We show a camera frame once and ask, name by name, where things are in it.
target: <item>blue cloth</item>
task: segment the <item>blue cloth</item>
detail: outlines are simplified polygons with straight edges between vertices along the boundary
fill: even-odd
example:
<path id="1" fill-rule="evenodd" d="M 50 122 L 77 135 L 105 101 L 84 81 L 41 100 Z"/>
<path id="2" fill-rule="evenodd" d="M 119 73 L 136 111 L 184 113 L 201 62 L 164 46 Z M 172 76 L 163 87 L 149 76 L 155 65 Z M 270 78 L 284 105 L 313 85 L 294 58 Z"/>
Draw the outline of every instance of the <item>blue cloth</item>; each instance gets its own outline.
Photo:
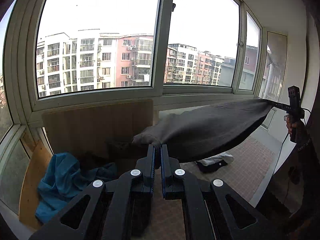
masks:
<path id="1" fill-rule="evenodd" d="M 70 153 L 54 154 L 38 185 L 42 200 L 37 207 L 36 217 L 43 223 L 48 222 L 95 179 L 107 182 L 116 179 L 116 173 L 115 163 L 80 171 L 79 161 Z"/>

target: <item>brown wooden panel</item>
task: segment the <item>brown wooden panel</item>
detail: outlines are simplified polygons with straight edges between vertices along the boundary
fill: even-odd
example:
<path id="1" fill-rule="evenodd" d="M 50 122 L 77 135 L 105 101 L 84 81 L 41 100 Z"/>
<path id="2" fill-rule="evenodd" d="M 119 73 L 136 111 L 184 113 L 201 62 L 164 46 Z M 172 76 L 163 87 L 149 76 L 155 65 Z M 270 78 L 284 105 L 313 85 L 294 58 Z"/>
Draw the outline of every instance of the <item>brown wooden panel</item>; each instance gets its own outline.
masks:
<path id="1" fill-rule="evenodd" d="M 152 126 L 153 101 L 95 106 L 42 115 L 54 153 L 86 153 L 108 158 L 106 141 L 130 142 Z"/>
<path id="2" fill-rule="evenodd" d="M 39 204 L 37 187 L 45 175 L 51 157 L 52 154 L 39 141 L 30 159 L 21 188 L 19 220 L 34 229 L 41 227 L 35 217 L 36 208 Z"/>

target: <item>dark gray fabric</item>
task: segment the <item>dark gray fabric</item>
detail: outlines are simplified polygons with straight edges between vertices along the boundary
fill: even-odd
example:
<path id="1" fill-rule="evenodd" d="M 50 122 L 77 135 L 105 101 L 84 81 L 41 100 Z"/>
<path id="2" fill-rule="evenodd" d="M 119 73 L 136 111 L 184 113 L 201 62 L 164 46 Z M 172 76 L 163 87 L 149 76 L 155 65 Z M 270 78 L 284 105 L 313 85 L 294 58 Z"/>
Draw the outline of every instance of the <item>dark gray fabric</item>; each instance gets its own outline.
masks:
<path id="1" fill-rule="evenodd" d="M 169 156 L 198 161 L 230 150 L 257 129 L 272 106 L 265 100 L 216 103 L 182 114 L 169 114 L 134 136 L 132 144 L 167 144 Z"/>

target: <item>bracelet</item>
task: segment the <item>bracelet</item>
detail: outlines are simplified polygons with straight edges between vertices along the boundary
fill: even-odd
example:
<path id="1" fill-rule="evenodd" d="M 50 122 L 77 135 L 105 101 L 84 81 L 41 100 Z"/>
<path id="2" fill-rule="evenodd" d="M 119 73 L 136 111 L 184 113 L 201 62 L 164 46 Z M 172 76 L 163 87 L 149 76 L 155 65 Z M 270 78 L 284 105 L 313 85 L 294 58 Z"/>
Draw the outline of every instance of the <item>bracelet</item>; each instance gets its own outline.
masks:
<path id="1" fill-rule="evenodd" d="M 311 142 L 311 138 L 309 138 L 306 143 L 300 146 L 297 151 L 300 152 L 301 150 L 303 150 L 310 142 Z"/>

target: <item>hand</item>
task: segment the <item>hand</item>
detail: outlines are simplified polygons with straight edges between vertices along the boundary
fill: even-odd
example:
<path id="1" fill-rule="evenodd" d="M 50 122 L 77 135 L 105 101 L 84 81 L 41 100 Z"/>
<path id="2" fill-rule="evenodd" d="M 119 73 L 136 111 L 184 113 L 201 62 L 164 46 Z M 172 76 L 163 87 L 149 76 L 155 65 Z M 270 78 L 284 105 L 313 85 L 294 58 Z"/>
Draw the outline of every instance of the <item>hand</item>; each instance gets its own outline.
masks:
<path id="1" fill-rule="evenodd" d="M 290 120 L 292 120 L 292 116 L 287 114 L 284 116 L 284 120 L 287 122 L 287 128 L 288 128 L 288 133 L 292 135 L 292 129 L 296 129 L 296 138 L 295 138 L 295 143 L 297 145 L 303 145 L 309 140 L 309 135 L 307 132 L 307 129 L 304 125 L 304 123 L 299 120 L 295 123 L 291 123 Z"/>

